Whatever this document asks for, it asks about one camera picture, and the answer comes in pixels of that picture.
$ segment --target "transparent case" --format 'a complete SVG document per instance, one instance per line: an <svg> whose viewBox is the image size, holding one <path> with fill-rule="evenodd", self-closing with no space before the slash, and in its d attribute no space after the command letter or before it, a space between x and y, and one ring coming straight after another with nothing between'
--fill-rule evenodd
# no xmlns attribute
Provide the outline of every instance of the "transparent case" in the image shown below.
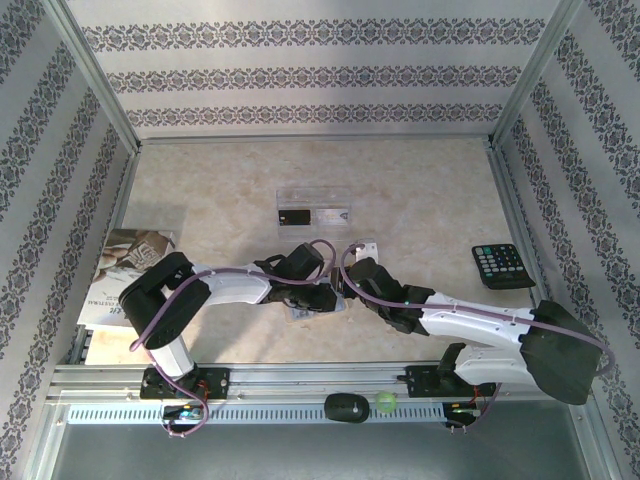
<svg viewBox="0 0 640 480"><path fill-rule="evenodd" d="M276 192L278 235L283 241L348 241L351 191L346 187L293 187Z"/></svg>

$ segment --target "beige tabletop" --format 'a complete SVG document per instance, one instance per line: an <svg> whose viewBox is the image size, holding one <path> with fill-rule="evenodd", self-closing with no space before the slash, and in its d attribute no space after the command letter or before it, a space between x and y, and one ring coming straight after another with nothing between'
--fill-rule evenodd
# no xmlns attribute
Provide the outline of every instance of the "beige tabletop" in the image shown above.
<svg viewBox="0 0 640 480"><path fill-rule="evenodd" d="M194 263L245 265L296 246L278 238L275 192L306 186L350 187L353 240L375 238L400 283L531 304L528 290L484 287L471 255L511 241L480 139L145 146L123 227L176 231ZM452 341L399 333L359 302L293 323L281 304L209 307L183 336L197 362L239 363L436 360ZM96 331L86 363L146 363L134 338Z"/></svg>

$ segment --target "book cover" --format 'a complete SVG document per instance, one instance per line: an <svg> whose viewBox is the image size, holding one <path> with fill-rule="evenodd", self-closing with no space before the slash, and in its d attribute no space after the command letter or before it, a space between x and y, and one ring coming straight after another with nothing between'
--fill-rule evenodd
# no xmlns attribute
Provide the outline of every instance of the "book cover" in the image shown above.
<svg viewBox="0 0 640 480"><path fill-rule="evenodd" d="M78 324L92 330L132 328L118 303L120 293L174 249L173 232L112 230Z"/></svg>

